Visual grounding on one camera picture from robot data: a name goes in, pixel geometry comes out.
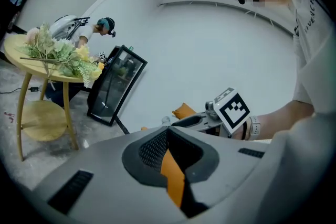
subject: wristband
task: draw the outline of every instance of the wristband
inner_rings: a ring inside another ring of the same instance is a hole
[[[251,125],[251,128],[250,128],[250,138],[249,138],[249,140],[255,140],[255,139],[257,139],[257,137],[260,134],[261,124],[258,120],[258,117],[256,117],[256,116],[251,116],[250,119],[252,121],[252,125]]]

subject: floor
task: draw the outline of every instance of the floor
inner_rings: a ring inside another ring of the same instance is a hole
[[[10,37],[11,35],[16,35],[16,33],[6,33],[5,36],[3,37],[3,39],[0,40],[0,52],[2,53],[5,53],[5,47],[4,47],[4,44],[5,44],[5,40],[6,38]]]
[[[0,60],[0,92],[10,92],[21,87],[24,72]],[[39,87],[42,81],[32,77],[29,86]],[[76,155],[71,149],[69,135],[65,134],[53,142],[37,142],[23,132],[22,147],[25,160],[20,161],[16,144],[16,108],[20,91],[0,94],[0,158],[10,177],[29,189],[37,184],[52,170]],[[79,92],[70,102],[71,117],[77,132],[80,150],[98,141],[124,135],[115,123],[112,127],[102,125],[86,116],[88,93]],[[39,99],[39,92],[27,91],[26,102]]]

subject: round wooden table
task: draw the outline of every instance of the round wooden table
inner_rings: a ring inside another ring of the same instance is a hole
[[[24,130],[28,136],[37,141],[46,142],[60,138],[64,134],[65,130],[68,129],[72,145],[74,149],[78,150],[76,136],[72,128],[70,116],[69,83],[83,83],[83,80],[81,78],[62,76],[58,72],[57,66],[54,66],[50,80],[63,82],[64,110],[55,103],[43,101],[48,84],[47,72],[41,61],[20,59],[20,57],[27,57],[27,55],[17,50],[18,46],[22,46],[24,44],[25,38],[25,35],[15,35],[10,36],[5,40],[5,56],[12,64],[26,72],[20,91],[16,114],[16,139],[20,159],[21,161],[24,160],[22,153],[21,130]],[[48,64],[48,67],[49,72],[51,72],[53,65]],[[41,89],[39,101],[31,102],[24,106],[26,92],[32,75],[44,78],[45,81]]]

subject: black strap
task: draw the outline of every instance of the black strap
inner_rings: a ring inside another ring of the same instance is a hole
[[[242,140],[245,140],[246,130],[247,130],[247,123],[244,122],[243,123],[243,136],[241,137]]]

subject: lower shelf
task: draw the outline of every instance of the lower shelf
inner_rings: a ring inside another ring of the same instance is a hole
[[[32,139],[42,142],[60,138],[67,128],[63,108],[49,101],[30,102],[23,108],[22,129]]]

